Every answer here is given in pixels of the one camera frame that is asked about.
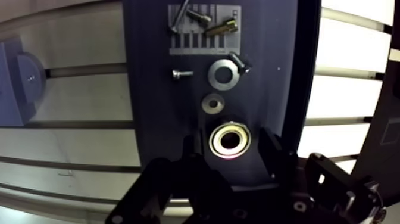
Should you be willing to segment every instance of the screw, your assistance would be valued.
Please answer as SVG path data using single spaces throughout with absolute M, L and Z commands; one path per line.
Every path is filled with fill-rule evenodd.
M 181 4 L 180 9 L 178 11 L 178 15 L 176 15 L 174 23 L 170 27 L 172 32 L 178 33 L 177 27 L 183 18 L 183 13 L 186 11 L 186 8 L 188 7 L 188 3 L 189 3 L 189 0 L 184 0 L 183 3 Z
M 243 60 L 240 59 L 240 56 L 234 52 L 230 52 L 228 56 L 237 65 L 240 74 L 249 73 L 252 67 L 250 64 L 244 63 Z
M 182 76 L 193 76 L 192 71 L 179 71 L 179 70 L 172 70 L 172 78 L 174 80 L 179 80 Z
M 32 81 L 34 81 L 34 79 L 35 79 L 35 77 L 34 77 L 34 76 L 29 76 L 29 78 L 28 78 L 28 82 L 32 82 Z
M 204 27 L 207 27 L 209 25 L 209 23 L 211 22 L 211 17 L 209 17 L 207 15 L 200 14 L 200 13 L 198 13 L 196 11 L 191 10 L 191 9 L 187 9 L 186 10 L 186 15 L 189 18 L 191 18 L 193 20 L 196 20 L 197 22 L 199 22 L 199 24 L 201 26 L 204 26 Z
M 215 36 L 220 35 L 226 32 L 233 33 L 238 31 L 238 24 L 234 18 L 225 21 L 223 24 L 214 26 L 212 28 L 207 29 L 204 33 L 206 36 Z

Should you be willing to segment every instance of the small screw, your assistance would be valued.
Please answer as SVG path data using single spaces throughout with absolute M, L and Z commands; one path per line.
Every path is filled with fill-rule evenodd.
M 175 17 L 174 23 L 172 24 L 172 26 L 170 27 L 170 30 L 174 33 L 178 33 L 178 25 L 180 23 L 180 21 L 183 18 L 183 14 L 186 11 L 186 8 L 188 7 L 188 3 L 189 0 L 184 0 L 184 2 L 181 4 L 180 9 L 178 11 L 178 14 Z
M 124 219 L 122 218 L 122 216 L 114 216 L 111 220 L 114 224 L 121 224 Z
M 174 80 L 179 80 L 182 76 L 193 76 L 194 72 L 192 71 L 179 71 L 179 70 L 172 70 L 172 78 Z
M 29 78 L 28 78 L 28 82 L 32 82 L 34 79 L 35 79 L 35 77 L 34 77 L 34 76 L 29 76 Z
M 207 27 L 212 20 L 211 17 L 200 14 L 191 9 L 186 10 L 186 15 L 192 20 L 196 20 L 197 22 L 199 22 L 199 24 L 203 27 Z
M 249 73 L 251 69 L 251 65 L 248 63 L 244 63 L 243 60 L 234 52 L 229 53 L 229 58 L 237 65 L 239 68 L 240 74 Z

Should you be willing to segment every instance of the small washer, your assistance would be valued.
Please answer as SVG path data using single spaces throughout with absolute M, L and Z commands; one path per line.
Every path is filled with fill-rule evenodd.
M 225 100 L 218 94 L 209 94 L 204 97 L 201 107 L 207 114 L 218 114 L 225 107 Z
M 220 68 L 228 68 L 232 72 L 232 78 L 227 83 L 220 83 L 216 78 L 217 70 Z M 211 65 L 210 69 L 208 70 L 208 81 L 210 82 L 211 86 L 218 89 L 219 91 L 226 91 L 238 84 L 240 78 L 240 74 L 238 72 L 237 65 L 230 60 L 222 59 L 214 62 Z

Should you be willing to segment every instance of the bearing inner ring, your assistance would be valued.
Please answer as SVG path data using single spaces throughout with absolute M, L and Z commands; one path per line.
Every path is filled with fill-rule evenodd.
M 233 148 L 227 148 L 223 144 L 223 138 L 228 134 L 234 134 L 239 138 L 239 142 Z M 208 144 L 214 155 L 226 160 L 231 160 L 238 158 L 247 151 L 251 144 L 251 134 L 245 125 L 236 122 L 228 122 L 214 129 Z
M 218 114 L 225 107 L 225 100 L 218 94 L 209 94 L 201 102 L 201 107 L 207 114 Z

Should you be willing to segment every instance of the dark blue panel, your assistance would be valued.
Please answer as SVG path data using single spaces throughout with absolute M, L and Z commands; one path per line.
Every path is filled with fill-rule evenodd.
M 169 54 L 168 4 L 180 3 L 181 0 L 159 0 L 154 7 L 154 1 L 123 1 L 127 64 L 141 163 L 146 166 L 157 157 L 178 160 L 183 137 L 202 129 L 206 161 L 232 185 L 269 183 L 270 178 L 258 153 L 258 131 L 268 127 L 280 136 L 283 130 L 295 52 L 298 1 L 190 2 L 242 7 L 240 54 L 251 62 L 253 69 L 242 76 L 233 89 L 224 92 L 210 86 L 207 72 L 213 62 L 227 58 L 226 55 Z M 151 26 L 144 26 L 144 20 Z M 311 30 L 304 32 L 317 29 L 314 23 L 310 27 Z M 204 38 L 199 46 L 205 47 Z M 315 41 L 305 47 L 314 46 Z M 195 75 L 174 82 L 172 69 L 192 70 Z M 305 77 L 313 75 L 313 70 L 298 72 L 303 72 Z M 217 116 L 201 110 L 201 100 L 212 92 L 218 92 L 226 102 L 225 109 Z M 223 116 L 238 117 L 253 135 L 249 150 L 234 160 L 222 160 L 208 148 L 206 126 Z
M 33 103 L 26 101 L 18 68 L 22 44 L 18 38 L 0 43 L 0 125 L 22 126 L 35 114 Z

